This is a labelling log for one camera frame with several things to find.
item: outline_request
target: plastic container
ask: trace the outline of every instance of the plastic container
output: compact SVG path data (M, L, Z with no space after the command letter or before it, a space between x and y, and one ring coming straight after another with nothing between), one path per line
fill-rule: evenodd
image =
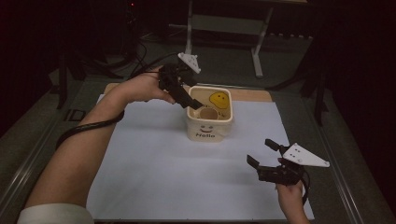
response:
M222 141L233 125L231 93L223 88L194 86L189 95L204 106L187 108L187 136L191 141Z

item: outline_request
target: hand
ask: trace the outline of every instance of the hand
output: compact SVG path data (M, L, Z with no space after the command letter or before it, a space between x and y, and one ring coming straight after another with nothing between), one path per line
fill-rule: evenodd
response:
M303 182L285 186L276 184L280 208L291 224L309 223L303 207Z
M116 93L126 104L133 101L149 101L151 99L165 100L170 104L174 104L175 100L172 96L158 87L158 72L160 68L157 67L150 72L123 82L110 93Z

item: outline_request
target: dark background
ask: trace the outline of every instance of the dark background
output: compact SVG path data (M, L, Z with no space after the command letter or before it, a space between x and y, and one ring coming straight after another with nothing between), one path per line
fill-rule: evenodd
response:
M132 2L135 7L128 8ZM335 8L323 14L328 15L325 18L318 17L314 7L282 7L269 31L286 34L286 38L290 34L315 37L302 66L327 68L326 86L396 214L396 162L391 157L396 138L395 1L326 4ZM185 24L187 18L187 1L181 0L5 0L0 8L0 135L52 87L48 73L58 67L60 41L66 39L89 57L104 62L107 53L125 53L122 43L130 34L138 36L139 27L166 38L167 24ZM216 13L261 15L249 7L237 8L230 4L218 7Z

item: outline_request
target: cable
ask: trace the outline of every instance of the cable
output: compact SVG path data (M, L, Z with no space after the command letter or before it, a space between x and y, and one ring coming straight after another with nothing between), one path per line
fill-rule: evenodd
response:
M168 35L166 38L174 36L174 35L178 35L180 33L182 33L183 31L186 31L187 28L181 28L178 31L175 31L174 33ZM149 42L159 42L159 41L163 41L163 39L161 37L158 37L157 35L155 35L152 32L149 32L148 34L142 35L139 37L139 39L144 40L144 41L149 41Z
M133 78L133 77L135 77L135 76L137 76L139 74L142 74L142 73L146 72L146 70L148 68L150 68L152 65L154 65L155 63L158 63L158 62L162 61L165 58L168 58L170 56L177 55L177 54L178 54L177 52L169 53L169 54L166 54L166 55L154 60L152 63L146 64L146 66L143 66L142 68L140 68L136 72L132 72L128 79L131 79L131 78Z
M142 56L141 59L139 58L138 55L136 55L136 59L139 61L139 63L134 67L134 70L131 72L131 74L134 74L134 71L137 69L137 67L139 66L139 64L140 64L140 66L142 66L142 67L145 66L145 65L143 65L143 63L146 64L146 63L144 62L144 59L145 59L145 57L146 57L146 54L147 54L147 52L148 52L148 49L147 49L146 46L145 46L144 44L142 44L140 41L138 42L138 44L140 44L140 45L143 47L143 49L144 49L144 54L143 54L143 56Z
M84 125L80 125L80 126L72 128L72 129L69 129L68 131L63 133L61 135L61 137L59 137L58 142L56 143L56 148L58 148L61 145L61 143L64 142L64 140L66 140L67 138L69 138L72 135L75 135L77 133L86 132L86 131L93 130L93 129L103 128L103 127L106 127L106 126L111 125L113 123L119 122L120 120L122 120L122 118L124 116L124 112L125 111L122 111L114 119L110 119L110 120L106 120L106 121L99 121L99 122L95 122L95 123L84 124Z
M303 196L303 204L305 204L306 200L308 199L309 186L311 185L311 177L309 177L309 173L307 171L304 171L304 173L306 174L307 180L301 178L301 181L303 182L305 188L305 194Z

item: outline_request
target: white paper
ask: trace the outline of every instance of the white paper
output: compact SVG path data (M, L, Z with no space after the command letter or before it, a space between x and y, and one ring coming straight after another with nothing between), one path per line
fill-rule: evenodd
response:
M132 103L111 138L87 208L97 220L285 219L275 184L259 181L247 154L278 166L270 138L288 146L275 103L233 102L231 133L220 143L188 139L186 111L159 100ZM309 202L308 218L313 219Z

